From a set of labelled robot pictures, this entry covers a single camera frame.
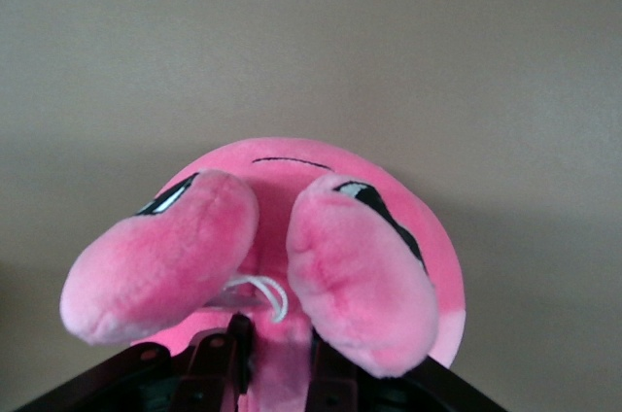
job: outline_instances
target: white cord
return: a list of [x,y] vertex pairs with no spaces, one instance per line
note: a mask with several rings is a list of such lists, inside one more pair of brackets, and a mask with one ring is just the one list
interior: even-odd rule
[[[273,323],[281,323],[285,316],[288,314],[288,309],[290,306],[290,302],[288,301],[288,295],[285,290],[281,287],[279,283],[277,283],[272,278],[267,276],[253,276],[250,274],[241,274],[236,278],[227,281],[225,284],[225,289],[230,289],[235,286],[240,286],[242,284],[252,284],[257,289],[265,295],[265,298],[268,299],[270,304],[272,304],[272,309],[274,310],[274,317],[272,317]],[[268,288],[270,286],[274,291],[276,291],[281,296],[281,303],[274,296],[272,291]]]

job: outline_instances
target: pink plush head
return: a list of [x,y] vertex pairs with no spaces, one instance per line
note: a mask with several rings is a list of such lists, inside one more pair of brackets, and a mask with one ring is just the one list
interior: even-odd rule
[[266,278],[289,301],[282,321],[269,304],[234,307],[258,332],[248,410],[300,408],[311,327],[376,376],[455,357],[456,254],[432,211],[382,168],[318,141],[258,138],[202,156],[162,190],[72,268],[61,314],[84,340],[151,336],[180,352],[226,323],[215,305],[227,288],[255,295],[244,282]]

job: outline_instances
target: pink fabric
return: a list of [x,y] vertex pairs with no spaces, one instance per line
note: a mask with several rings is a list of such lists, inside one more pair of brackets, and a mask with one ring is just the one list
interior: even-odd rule
[[[113,226],[72,268],[61,297],[68,329],[87,342],[146,336],[173,355],[230,313],[203,307],[235,272],[287,292],[281,324],[269,305],[253,319],[255,375],[241,410],[304,409],[314,326],[376,376],[399,375],[426,354],[448,365],[464,328],[460,266],[430,209],[380,167],[304,139],[237,142],[199,158],[163,188],[201,172],[168,210]],[[334,187],[374,186],[416,238],[429,277],[395,230]]]

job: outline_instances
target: black stitched line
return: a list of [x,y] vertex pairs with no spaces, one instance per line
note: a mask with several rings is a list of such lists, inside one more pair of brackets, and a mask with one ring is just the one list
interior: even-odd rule
[[259,157],[257,159],[253,159],[253,163],[260,161],[296,161],[302,162],[304,164],[309,164],[311,166],[321,167],[322,169],[327,169],[328,171],[332,171],[332,169],[328,166],[324,166],[319,162],[307,161],[305,159],[298,159],[297,157],[285,157],[285,156],[267,156],[267,157]]

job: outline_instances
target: plush toy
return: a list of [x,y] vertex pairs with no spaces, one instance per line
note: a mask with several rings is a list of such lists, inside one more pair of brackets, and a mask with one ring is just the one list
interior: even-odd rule
[[321,142],[258,138],[199,158],[88,246],[60,311],[88,343],[173,355],[242,312],[255,325],[240,410],[304,410],[312,329],[376,377],[449,365],[465,322],[458,260],[430,209]]

